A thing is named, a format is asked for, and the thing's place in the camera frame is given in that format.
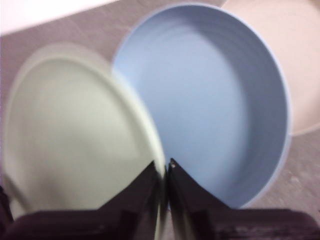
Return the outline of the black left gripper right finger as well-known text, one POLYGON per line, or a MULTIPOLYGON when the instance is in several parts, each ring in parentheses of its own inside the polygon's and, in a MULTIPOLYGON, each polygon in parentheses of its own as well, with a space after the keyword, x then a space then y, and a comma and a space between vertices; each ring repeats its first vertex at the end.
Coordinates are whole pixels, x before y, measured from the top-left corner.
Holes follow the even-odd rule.
POLYGON ((320 227, 290 209, 234 209, 201 187, 174 159, 167 192, 178 240, 318 240, 320 227))

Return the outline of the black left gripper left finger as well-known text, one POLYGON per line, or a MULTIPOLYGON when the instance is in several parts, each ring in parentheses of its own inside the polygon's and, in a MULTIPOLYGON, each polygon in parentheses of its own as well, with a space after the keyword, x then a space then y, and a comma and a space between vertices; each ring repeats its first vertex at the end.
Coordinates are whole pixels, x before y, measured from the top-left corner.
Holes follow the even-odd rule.
POLYGON ((125 189, 97 209, 49 210, 4 218, 5 240, 153 240, 160 176, 152 161, 125 189))

